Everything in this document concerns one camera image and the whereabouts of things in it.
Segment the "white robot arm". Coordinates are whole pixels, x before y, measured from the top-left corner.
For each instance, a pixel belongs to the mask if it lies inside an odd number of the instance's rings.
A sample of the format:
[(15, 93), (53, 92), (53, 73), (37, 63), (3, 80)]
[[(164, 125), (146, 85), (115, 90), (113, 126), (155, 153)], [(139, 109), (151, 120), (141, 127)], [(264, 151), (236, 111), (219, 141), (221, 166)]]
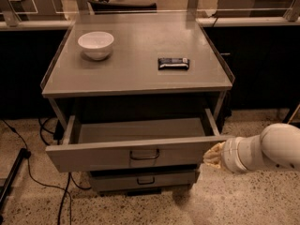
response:
[(261, 134), (219, 142), (203, 155), (206, 165), (228, 173), (300, 171), (300, 129), (273, 124)]

